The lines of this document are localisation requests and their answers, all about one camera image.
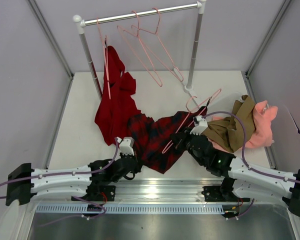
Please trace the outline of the white clothes rack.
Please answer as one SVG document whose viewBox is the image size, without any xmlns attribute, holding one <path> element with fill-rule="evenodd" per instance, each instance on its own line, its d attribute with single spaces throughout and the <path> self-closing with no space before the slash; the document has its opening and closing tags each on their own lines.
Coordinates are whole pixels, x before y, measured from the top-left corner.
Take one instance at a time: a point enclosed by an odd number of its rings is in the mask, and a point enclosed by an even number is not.
<svg viewBox="0 0 300 240">
<path fill-rule="evenodd" d="M 111 22 L 117 22 L 117 21 L 123 21 L 128 19 L 137 19 L 137 25 L 132 25 L 131 30 L 127 30 L 123 28 L 121 25 L 117 26 L 117 30 L 121 36 L 121 38 L 124 40 L 124 42 L 128 45 L 130 51 L 134 54 L 134 56 L 138 59 L 138 61 L 142 64 L 144 69 L 149 73 L 151 78 L 156 82 L 156 84 L 159 87 L 163 86 L 163 80 L 161 79 L 160 75 L 157 73 L 155 69 L 155 65 L 152 62 L 151 57 L 149 56 L 149 53 L 151 53 L 160 63 L 163 65 L 177 80 L 179 80 L 183 86 L 183 90 L 185 93 L 187 93 L 190 96 L 190 100 L 192 100 L 196 106 L 199 106 L 199 97 L 196 95 L 196 92 L 193 87 L 193 75 L 195 71 L 195 63 L 196 63 L 196 57 L 197 57 L 197 50 L 198 50 L 198 44 L 199 44 L 199 38 L 200 38 L 200 32 L 201 32 L 201 25 L 203 20 L 203 15 L 205 12 L 205 6 L 206 1 L 205 0 L 198 0 L 196 3 L 186 4 L 186 5 L 180 5 L 180 6 L 173 6 L 168 8 L 162 8 L 157 9 L 153 8 L 152 10 L 143 11 L 143 12 L 135 12 L 132 11 L 129 14 L 124 15 L 117 15 L 117 16 L 111 16 L 111 17 L 105 17 L 105 18 L 96 18 L 92 20 L 84 20 L 80 15 L 74 15 L 73 16 L 73 22 L 76 25 L 80 41 L 85 53 L 85 57 L 89 66 L 90 73 L 92 75 L 92 80 L 96 88 L 96 92 L 101 99 L 103 97 L 103 89 L 101 88 L 100 81 L 97 76 L 97 72 L 94 66 L 94 62 L 91 56 L 91 52 L 88 46 L 88 42 L 85 35 L 85 27 L 96 25 L 98 27 L 98 30 L 100 31 L 100 25 L 105 23 L 111 23 Z M 182 74 L 182 72 L 179 70 L 177 65 L 175 64 L 174 60 L 172 59 L 170 53 L 168 52 L 167 48 L 165 47 L 164 43 L 162 42 L 160 36 L 159 36 L 159 27 L 161 23 L 161 15 L 164 13 L 169 12 L 176 12 L 176 11 L 183 11 L 183 10 L 189 10 L 189 9 L 197 9 L 197 20 L 196 20 L 196 27 L 195 27 L 195 34 L 194 34 L 194 41 L 193 41 L 193 47 L 192 47 L 192 53 L 191 53 L 191 60 L 190 60 L 190 67 L 188 72 L 188 77 L 185 78 Z M 140 27 L 140 18 L 151 16 L 151 15 L 157 15 L 158 16 L 158 22 L 156 24 L 155 30 L 150 31 L 144 28 Z M 156 37 L 158 40 L 160 46 L 164 50 L 165 54 L 169 58 L 172 67 L 167 66 L 155 53 L 151 50 L 151 48 L 146 44 L 142 36 L 144 33 L 151 34 Z M 141 45 L 143 52 L 145 53 L 148 61 L 150 62 L 152 69 L 148 69 L 145 63 L 141 60 L 140 56 L 138 55 L 138 51 L 135 50 L 135 48 L 132 46 L 132 44 L 128 41 L 127 35 L 131 35 L 132 37 L 136 38 Z"/>
</svg>

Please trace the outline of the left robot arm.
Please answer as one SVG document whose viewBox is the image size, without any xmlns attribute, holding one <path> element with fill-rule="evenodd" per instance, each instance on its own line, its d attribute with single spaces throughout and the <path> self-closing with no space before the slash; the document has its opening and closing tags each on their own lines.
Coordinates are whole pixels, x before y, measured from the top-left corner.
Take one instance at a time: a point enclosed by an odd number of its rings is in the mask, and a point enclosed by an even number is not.
<svg viewBox="0 0 300 240">
<path fill-rule="evenodd" d="M 116 194 L 114 183 L 128 179 L 128 174 L 139 173 L 142 166 L 136 156 L 123 153 L 114 161 L 96 160 L 64 170 L 32 168 L 31 163 L 23 163 L 8 175 L 5 204 L 9 206 L 15 200 L 25 205 L 30 200 L 61 199 L 112 202 Z"/>
</svg>

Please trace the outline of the pink hanger holding dress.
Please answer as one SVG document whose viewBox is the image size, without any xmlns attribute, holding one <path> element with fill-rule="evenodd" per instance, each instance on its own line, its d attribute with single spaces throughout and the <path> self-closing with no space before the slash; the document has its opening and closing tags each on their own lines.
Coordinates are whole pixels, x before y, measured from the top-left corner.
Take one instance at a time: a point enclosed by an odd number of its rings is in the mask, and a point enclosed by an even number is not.
<svg viewBox="0 0 300 240">
<path fill-rule="evenodd" d="M 101 31 L 101 27 L 100 27 L 100 21 L 97 18 L 96 19 L 96 23 L 97 23 L 97 28 L 98 28 L 98 33 L 99 33 L 99 37 L 101 40 L 101 44 L 102 44 L 102 48 L 103 48 L 103 58 L 104 58 L 104 76 L 106 77 L 106 90 L 107 90 L 107 94 L 108 94 L 108 98 L 111 100 L 111 90 L 110 90 L 110 79 L 109 79 L 109 57 L 108 57 L 108 36 L 105 35 L 103 37 L 102 35 L 102 31 Z"/>
</svg>

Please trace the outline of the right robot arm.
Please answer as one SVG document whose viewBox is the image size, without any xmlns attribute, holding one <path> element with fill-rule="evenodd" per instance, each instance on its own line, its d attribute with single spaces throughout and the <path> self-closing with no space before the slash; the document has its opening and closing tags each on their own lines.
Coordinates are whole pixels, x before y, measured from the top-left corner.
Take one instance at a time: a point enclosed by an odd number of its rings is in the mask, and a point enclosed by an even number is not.
<svg viewBox="0 0 300 240">
<path fill-rule="evenodd" d="M 177 150 L 188 151 L 200 166 L 223 178 L 220 192 L 225 199 L 273 202 L 300 217 L 300 169 L 293 173 L 249 164 L 242 157 L 215 149 L 206 136 L 189 129 L 170 138 Z"/>
</svg>

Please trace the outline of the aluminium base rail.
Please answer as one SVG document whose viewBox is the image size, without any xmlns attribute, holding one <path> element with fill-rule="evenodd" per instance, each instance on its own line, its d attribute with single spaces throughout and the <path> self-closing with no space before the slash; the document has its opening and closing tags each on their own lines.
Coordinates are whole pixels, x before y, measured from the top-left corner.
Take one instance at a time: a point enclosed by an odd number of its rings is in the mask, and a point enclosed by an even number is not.
<svg viewBox="0 0 300 240">
<path fill-rule="evenodd" d="M 203 204 L 206 186 L 221 185 L 222 178 L 133 179 L 89 187 L 84 199 L 110 204 Z"/>
</svg>

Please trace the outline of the red plaid skirt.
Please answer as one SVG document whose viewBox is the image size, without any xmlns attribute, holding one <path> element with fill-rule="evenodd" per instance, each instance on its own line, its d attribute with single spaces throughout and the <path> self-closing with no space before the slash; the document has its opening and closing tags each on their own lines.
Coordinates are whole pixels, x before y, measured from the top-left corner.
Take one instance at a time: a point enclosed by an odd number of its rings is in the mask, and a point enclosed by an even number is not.
<svg viewBox="0 0 300 240">
<path fill-rule="evenodd" d="M 173 147 L 162 153 L 171 140 L 170 135 L 183 131 L 191 124 L 193 117 L 205 115 L 207 111 L 203 106 L 191 114 L 178 111 L 157 121 L 143 113 L 132 116 L 127 122 L 127 132 L 134 139 L 133 149 L 137 158 L 154 171 L 161 174 L 167 172 L 183 154 Z"/>
</svg>

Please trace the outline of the brown garment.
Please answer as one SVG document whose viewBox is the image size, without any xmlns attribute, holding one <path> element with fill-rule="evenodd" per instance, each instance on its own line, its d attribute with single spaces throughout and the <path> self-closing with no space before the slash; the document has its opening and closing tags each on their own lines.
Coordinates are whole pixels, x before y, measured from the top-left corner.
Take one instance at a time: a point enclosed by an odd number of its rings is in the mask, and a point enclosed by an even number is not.
<svg viewBox="0 0 300 240">
<path fill-rule="evenodd" d="M 232 114 L 238 118 L 228 116 L 212 120 L 203 135 L 214 142 L 215 148 L 229 153 L 236 152 L 243 146 L 244 137 L 249 140 L 256 130 L 253 118 L 255 105 L 250 96 L 242 95 L 241 100 L 236 100 L 232 108 Z"/>
</svg>

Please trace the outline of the pink garment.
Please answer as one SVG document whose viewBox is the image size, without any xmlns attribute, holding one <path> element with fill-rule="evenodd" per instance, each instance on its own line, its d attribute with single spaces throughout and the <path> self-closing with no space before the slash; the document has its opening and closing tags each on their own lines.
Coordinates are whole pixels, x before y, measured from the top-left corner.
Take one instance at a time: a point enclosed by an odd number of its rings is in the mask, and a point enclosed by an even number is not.
<svg viewBox="0 0 300 240">
<path fill-rule="evenodd" d="M 277 106 L 269 106 L 268 101 L 264 100 L 255 103 L 255 107 L 252 111 L 253 121 L 255 125 L 255 131 L 250 139 L 246 139 L 245 147 L 249 149 L 255 149 L 260 147 L 269 147 L 273 143 L 273 133 L 271 129 L 272 121 L 276 118 L 278 113 Z M 219 116 L 213 116 L 213 120 L 224 119 Z"/>
</svg>

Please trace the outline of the red dress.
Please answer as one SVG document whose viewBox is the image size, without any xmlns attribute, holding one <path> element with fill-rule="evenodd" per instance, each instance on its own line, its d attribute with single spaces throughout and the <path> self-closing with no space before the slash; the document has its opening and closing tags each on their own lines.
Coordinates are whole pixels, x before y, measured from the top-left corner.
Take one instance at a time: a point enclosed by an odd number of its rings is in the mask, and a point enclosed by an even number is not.
<svg viewBox="0 0 300 240">
<path fill-rule="evenodd" d="M 137 109 L 132 95 L 136 93 L 136 80 L 126 71 L 117 51 L 113 46 L 106 48 L 108 53 L 109 75 L 103 77 L 102 100 L 94 122 L 99 127 L 104 142 L 110 146 L 115 138 L 128 136 L 128 120 L 141 113 Z"/>
</svg>

